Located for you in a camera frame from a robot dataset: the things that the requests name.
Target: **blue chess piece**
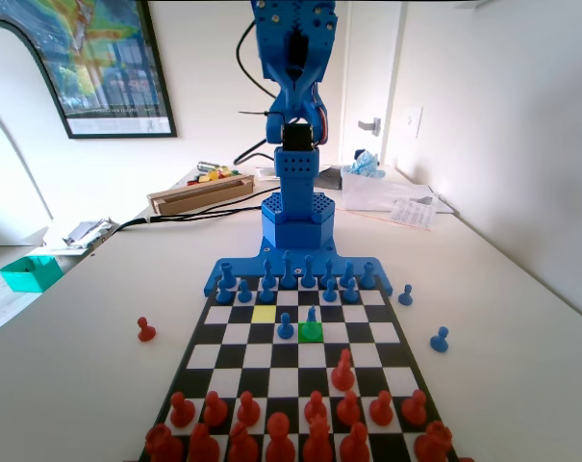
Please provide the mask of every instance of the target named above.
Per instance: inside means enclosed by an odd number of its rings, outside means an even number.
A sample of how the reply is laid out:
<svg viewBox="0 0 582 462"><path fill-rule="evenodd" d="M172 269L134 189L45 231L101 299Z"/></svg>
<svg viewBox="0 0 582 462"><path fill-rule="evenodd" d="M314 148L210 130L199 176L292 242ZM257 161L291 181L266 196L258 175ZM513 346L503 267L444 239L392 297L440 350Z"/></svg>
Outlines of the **blue chess piece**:
<svg viewBox="0 0 582 462"><path fill-rule="evenodd" d="M448 335L448 329L446 327L441 327L438 329L438 335L435 335L429 339L429 345L439 353L444 353L448 350L448 342L446 341L446 336Z"/></svg>
<svg viewBox="0 0 582 462"><path fill-rule="evenodd" d="M242 279L240 282L240 292L237 295L237 300L241 303L247 303L252 299L252 293L248 289L248 281Z"/></svg>
<svg viewBox="0 0 582 462"><path fill-rule="evenodd" d="M301 286L306 289L312 289L316 284L316 278L312 274L312 266L314 265L314 260L312 255L306 255L306 273L301 278Z"/></svg>
<svg viewBox="0 0 582 462"><path fill-rule="evenodd" d="M397 298L397 301L399 301L404 306L412 305L413 298L410 296L410 292L412 289L413 289L413 286L411 286L410 284L406 284L404 286L404 293L399 295L399 297Z"/></svg>
<svg viewBox="0 0 582 462"><path fill-rule="evenodd" d="M355 282L355 280L350 279L348 281L348 287L346 288L346 290L344 292L342 292L342 296L343 296L344 300L346 300L349 303L354 303L355 301L357 301L359 299L359 293L355 289L356 285L357 285L357 283Z"/></svg>
<svg viewBox="0 0 582 462"><path fill-rule="evenodd" d="M278 325L278 336L281 339L289 339L294 332L294 327L291 324L291 315L282 313L280 320L282 323Z"/></svg>
<svg viewBox="0 0 582 462"><path fill-rule="evenodd" d="M338 294L333 290L334 287L336 287L336 281L332 277L327 281L327 290L322 294L322 298L325 301L336 301L338 298Z"/></svg>
<svg viewBox="0 0 582 462"><path fill-rule="evenodd" d="M333 262L331 261L331 258L328 258L325 262L325 269L325 275L320 278L320 285L326 289L328 287L327 284L329 283L329 279L333 279L333 275L331 274Z"/></svg>
<svg viewBox="0 0 582 462"><path fill-rule="evenodd" d="M284 252L282 261L284 262L284 276L280 279L280 285L285 289L292 289L297 283L297 280L292 275L291 253L288 251Z"/></svg>
<svg viewBox="0 0 582 462"><path fill-rule="evenodd" d="M374 278L374 265L367 262L364 265L364 275L361 276L361 287L364 289L373 289L376 287L376 279Z"/></svg>
<svg viewBox="0 0 582 462"><path fill-rule="evenodd" d="M352 279L354 268L352 262L346 262L346 268L344 269L344 276L340 278L340 285L344 288L348 287L348 281Z"/></svg>

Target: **poster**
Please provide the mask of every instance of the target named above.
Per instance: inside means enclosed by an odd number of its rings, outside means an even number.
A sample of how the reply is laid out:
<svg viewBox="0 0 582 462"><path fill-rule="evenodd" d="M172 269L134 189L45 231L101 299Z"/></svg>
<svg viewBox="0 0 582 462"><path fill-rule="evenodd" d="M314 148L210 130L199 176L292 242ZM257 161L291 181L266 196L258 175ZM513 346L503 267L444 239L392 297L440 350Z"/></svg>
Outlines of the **poster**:
<svg viewBox="0 0 582 462"><path fill-rule="evenodd" d="M147 2L0 0L70 138L175 137Z"/></svg>

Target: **teal container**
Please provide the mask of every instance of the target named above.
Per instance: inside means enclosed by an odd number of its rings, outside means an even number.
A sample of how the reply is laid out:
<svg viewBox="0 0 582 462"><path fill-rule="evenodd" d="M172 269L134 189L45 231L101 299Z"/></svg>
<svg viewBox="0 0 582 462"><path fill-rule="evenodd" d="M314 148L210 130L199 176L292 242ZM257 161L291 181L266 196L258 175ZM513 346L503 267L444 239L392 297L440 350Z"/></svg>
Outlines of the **teal container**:
<svg viewBox="0 0 582 462"><path fill-rule="evenodd" d="M23 257L0 269L13 292L44 292L63 276L54 257Z"/></svg>

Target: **red pawn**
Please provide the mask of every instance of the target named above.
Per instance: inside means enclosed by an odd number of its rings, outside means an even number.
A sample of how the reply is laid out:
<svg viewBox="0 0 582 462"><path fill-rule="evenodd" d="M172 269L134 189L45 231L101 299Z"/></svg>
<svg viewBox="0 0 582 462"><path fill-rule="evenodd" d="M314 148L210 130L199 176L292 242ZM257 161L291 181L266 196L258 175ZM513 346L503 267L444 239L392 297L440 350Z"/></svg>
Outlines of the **red pawn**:
<svg viewBox="0 0 582 462"><path fill-rule="evenodd" d="M210 431L203 423L197 423L190 435L190 462L217 462L220 456L220 447L217 441L210 436Z"/></svg>
<svg viewBox="0 0 582 462"><path fill-rule="evenodd" d="M333 450L329 444L329 425L327 418L314 416L310 423L310 438L303 445L304 462L331 462Z"/></svg>
<svg viewBox="0 0 582 462"><path fill-rule="evenodd" d="M453 447L453 435L440 421L427 425L425 435L415 439L418 462L446 462L446 453Z"/></svg>
<svg viewBox="0 0 582 462"><path fill-rule="evenodd" d="M217 396L216 392L209 392L205 396L205 413L203 420L208 426L218 426L226 419L229 406Z"/></svg>
<svg viewBox="0 0 582 462"><path fill-rule="evenodd" d="M356 422L350 429L350 435L340 444L340 459L342 462L369 462L369 449L366 444L367 428L361 422Z"/></svg>
<svg viewBox="0 0 582 462"><path fill-rule="evenodd" d="M149 342L156 336L156 329L151 325L147 325L147 319L143 316L137 320L137 324L140 327L139 340L142 342Z"/></svg>
<svg viewBox="0 0 582 462"><path fill-rule="evenodd" d="M387 390L380 392L378 398L371 402L369 415L373 421L381 426L386 426L393 420L391 394Z"/></svg>
<svg viewBox="0 0 582 462"><path fill-rule="evenodd" d="M415 390L412 398L402 401L402 416L412 425L423 425L427 419L425 401L427 398L421 390Z"/></svg>
<svg viewBox="0 0 582 462"><path fill-rule="evenodd" d="M171 395L171 423L178 428L182 428L192 422L194 418L194 404L188 399L184 399L182 392Z"/></svg>
<svg viewBox="0 0 582 462"><path fill-rule="evenodd" d="M327 417L327 408L322 403L322 395L319 391L313 391L310 400L303 409L303 415L306 421L310 423L315 416Z"/></svg>
<svg viewBox="0 0 582 462"><path fill-rule="evenodd" d="M171 436L171 430L159 423L145 436L145 452L151 455L151 462L181 462L184 446Z"/></svg>
<svg viewBox="0 0 582 462"><path fill-rule="evenodd" d="M266 462L294 462L294 445L289 439L289 418L274 412L267 421L271 441L267 445Z"/></svg>
<svg viewBox="0 0 582 462"><path fill-rule="evenodd" d="M252 426L259 420L261 415L261 406L252 398L250 392L243 392L240 397L241 406L237 411L237 418L246 426Z"/></svg>
<svg viewBox="0 0 582 462"><path fill-rule="evenodd" d="M331 372L331 381L342 392L350 390L354 385L355 375L350 370L350 350L348 348L342 350L338 366Z"/></svg>
<svg viewBox="0 0 582 462"><path fill-rule="evenodd" d="M243 422L237 422L231 429L231 448L229 462L256 462L259 458L259 447L254 438L248 435Z"/></svg>
<svg viewBox="0 0 582 462"><path fill-rule="evenodd" d="M359 404L357 404L357 395L355 395L355 392L351 390L347 391L344 399L338 403L336 411L338 413L338 419L343 424L351 426L355 422L358 422L361 411L359 410Z"/></svg>

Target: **desk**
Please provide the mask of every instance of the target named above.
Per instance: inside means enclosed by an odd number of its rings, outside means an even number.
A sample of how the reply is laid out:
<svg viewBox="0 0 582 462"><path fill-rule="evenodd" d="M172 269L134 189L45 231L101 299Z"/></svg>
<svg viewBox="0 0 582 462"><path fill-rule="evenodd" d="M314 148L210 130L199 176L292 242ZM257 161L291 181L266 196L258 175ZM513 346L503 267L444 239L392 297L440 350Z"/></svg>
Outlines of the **desk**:
<svg viewBox="0 0 582 462"><path fill-rule="evenodd" d="M452 215L428 232L338 211L335 239L378 256L394 296L413 284L413 306L393 306L460 456L582 461L579 315ZM0 462L136 460L214 262L260 243L258 211L134 226L1 328ZM429 346L441 325L445 355Z"/></svg>

